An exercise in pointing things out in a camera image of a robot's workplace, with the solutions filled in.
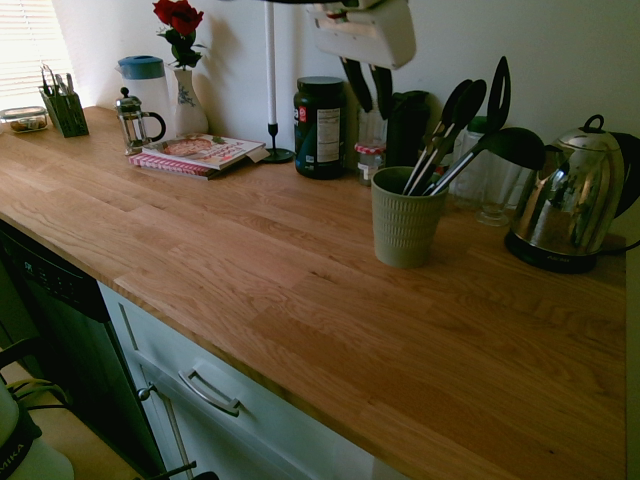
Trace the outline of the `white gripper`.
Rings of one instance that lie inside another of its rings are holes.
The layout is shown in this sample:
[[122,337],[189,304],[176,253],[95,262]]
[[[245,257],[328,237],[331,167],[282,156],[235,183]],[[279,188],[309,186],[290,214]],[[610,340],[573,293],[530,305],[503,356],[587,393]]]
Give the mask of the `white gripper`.
[[373,101],[361,64],[369,64],[377,104],[383,120],[393,105],[391,70],[410,62],[416,53],[416,39],[409,4],[406,1],[356,1],[315,3],[307,7],[316,46],[341,57],[351,89],[365,112]]

